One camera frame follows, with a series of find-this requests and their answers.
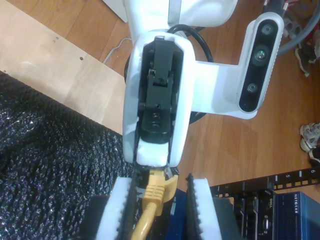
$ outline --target wooden floor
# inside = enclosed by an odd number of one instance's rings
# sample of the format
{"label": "wooden floor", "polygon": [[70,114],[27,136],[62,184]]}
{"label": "wooden floor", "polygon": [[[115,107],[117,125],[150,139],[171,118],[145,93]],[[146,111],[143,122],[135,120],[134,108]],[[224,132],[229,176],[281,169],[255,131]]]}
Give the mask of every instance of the wooden floor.
{"label": "wooden floor", "polygon": [[[130,36],[128,25],[102,0],[8,2],[101,62],[121,39]],[[240,0],[227,23],[201,31],[215,62],[238,63],[246,27],[261,12],[261,1]],[[204,60],[200,47],[192,43],[197,59]],[[123,75],[131,49],[131,42],[123,42],[106,65]],[[254,119],[207,115],[192,124],[179,165],[178,187],[186,189],[188,173],[218,185],[308,168],[307,154],[299,147],[299,127],[320,122],[319,76],[315,66],[306,78],[291,51],[277,58],[264,104]],[[303,191],[320,201],[314,186]]]}

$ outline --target wooden board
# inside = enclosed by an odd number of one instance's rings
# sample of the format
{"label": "wooden board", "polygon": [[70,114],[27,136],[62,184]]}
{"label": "wooden board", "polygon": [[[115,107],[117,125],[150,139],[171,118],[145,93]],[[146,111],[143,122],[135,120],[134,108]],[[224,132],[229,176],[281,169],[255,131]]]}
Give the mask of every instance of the wooden board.
{"label": "wooden board", "polygon": [[122,133],[121,75],[5,0],[0,33],[1,71]]}

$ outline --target sneaker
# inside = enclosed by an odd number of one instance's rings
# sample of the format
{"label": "sneaker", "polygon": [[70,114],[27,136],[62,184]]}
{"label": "sneaker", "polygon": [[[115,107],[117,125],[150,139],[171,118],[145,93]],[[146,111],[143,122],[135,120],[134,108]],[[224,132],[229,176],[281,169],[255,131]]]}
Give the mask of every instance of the sneaker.
{"label": "sneaker", "polygon": [[311,149],[320,147],[320,123],[302,125],[299,129],[299,134],[302,137],[300,147],[306,153]]}
{"label": "sneaker", "polygon": [[309,162],[312,167],[320,166],[320,147],[314,148],[308,152]]}

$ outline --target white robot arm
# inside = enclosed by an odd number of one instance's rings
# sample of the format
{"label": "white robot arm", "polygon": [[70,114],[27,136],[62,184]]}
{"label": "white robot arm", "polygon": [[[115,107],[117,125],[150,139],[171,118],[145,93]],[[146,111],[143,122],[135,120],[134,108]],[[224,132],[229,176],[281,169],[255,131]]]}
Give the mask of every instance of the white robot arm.
{"label": "white robot arm", "polygon": [[134,45],[123,112],[127,162],[176,167],[191,111],[241,119],[257,114],[284,29],[280,15],[266,12],[248,25],[238,65],[196,61],[185,35],[170,29],[175,23],[219,26],[236,4],[237,0],[124,0]]}

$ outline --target netgear logo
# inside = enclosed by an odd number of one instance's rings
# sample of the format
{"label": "netgear logo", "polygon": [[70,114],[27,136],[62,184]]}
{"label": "netgear logo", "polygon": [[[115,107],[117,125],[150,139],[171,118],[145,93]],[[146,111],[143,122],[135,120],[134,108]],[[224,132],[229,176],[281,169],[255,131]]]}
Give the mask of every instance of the netgear logo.
{"label": "netgear logo", "polygon": [[298,213],[298,194],[294,194],[294,213]]}

